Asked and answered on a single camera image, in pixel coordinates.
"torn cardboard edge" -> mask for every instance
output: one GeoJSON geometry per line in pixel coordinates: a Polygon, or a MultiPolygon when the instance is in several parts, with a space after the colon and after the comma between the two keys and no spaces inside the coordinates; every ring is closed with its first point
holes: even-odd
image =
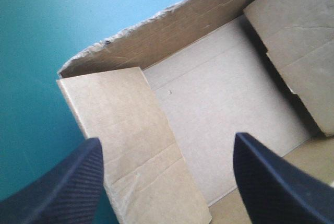
{"type": "Polygon", "coordinates": [[[253,0],[184,0],[81,51],[60,78],[139,66],[145,69],[242,14],[253,0]]]}

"blue-green background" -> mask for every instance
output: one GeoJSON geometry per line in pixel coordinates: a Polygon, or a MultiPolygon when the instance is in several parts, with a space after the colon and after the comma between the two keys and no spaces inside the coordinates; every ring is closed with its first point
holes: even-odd
{"type": "MultiPolygon", "coordinates": [[[[83,136],[55,80],[85,47],[181,0],[0,0],[0,199],[83,136]]],[[[105,193],[94,223],[117,223],[105,193]]]]}

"cardboard piece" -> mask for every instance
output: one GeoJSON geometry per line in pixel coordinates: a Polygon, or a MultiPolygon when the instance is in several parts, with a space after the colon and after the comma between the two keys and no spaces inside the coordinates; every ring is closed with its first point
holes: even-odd
{"type": "Polygon", "coordinates": [[[334,0],[256,0],[245,14],[287,85],[334,134],[334,0]]]}
{"type": "Polygon", "coordinates": [[[184,0],[106,38],[67,61],[73,77],[134,66],[147,68],[240,16],[253,0],[184,0]]]}
{"type": "Polygon", "coordinates": [[[140,68],[58,81],[86,138],[99,137],[120,224],[208,224],[207,204],[140,68]]]}
{"type": "Polygon", "coordinates": [[[238,17],[144,71],[209,206],[236,188],[236,132],[283,156],[317,131],[271,79],[246,30],[238,17]]]}
{"type": "MultiPolygon", "coordinates": [[[[315,137],[284,156],[284,159],[326,184],[334,181],[334,137],[315,137]]],[[[251,224],[238,189],[210,207],[210,224],[251,224]]]]}

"cardboard box flap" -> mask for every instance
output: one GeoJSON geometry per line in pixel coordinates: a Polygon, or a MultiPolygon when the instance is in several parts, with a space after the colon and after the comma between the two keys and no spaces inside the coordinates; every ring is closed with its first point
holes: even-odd
{"type": "Polygon", "coordinates": [[[140,68],[58,81],[86,138],[103,149],[104,186],[120,224],[208,224],[207,204],[140,68]]]}
{"type": "Polygon", "coordinates": [[[255,0],[245,14],[287,85],[334,134],[334,0],[255,0]]]}
{"type": "Polygon", "coordinates": [[[72,57],[61,77],[140,66],[166,58],[242,13],[253,0],[184,0],[72,57]]]}

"cardboard box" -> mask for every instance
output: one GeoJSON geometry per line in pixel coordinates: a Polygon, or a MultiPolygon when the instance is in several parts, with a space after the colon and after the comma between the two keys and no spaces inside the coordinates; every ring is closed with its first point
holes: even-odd
{"type": "Polygon", "coordinates": [[[252,1],[185,0],[59,70],[84,135],[101,139],[120,223],[209,223],[208,206],[211,223],[249,222],[233,175],[235,132],[334,181],[334,139],[314,138],[317,125],[242,16],[252,1]]]}

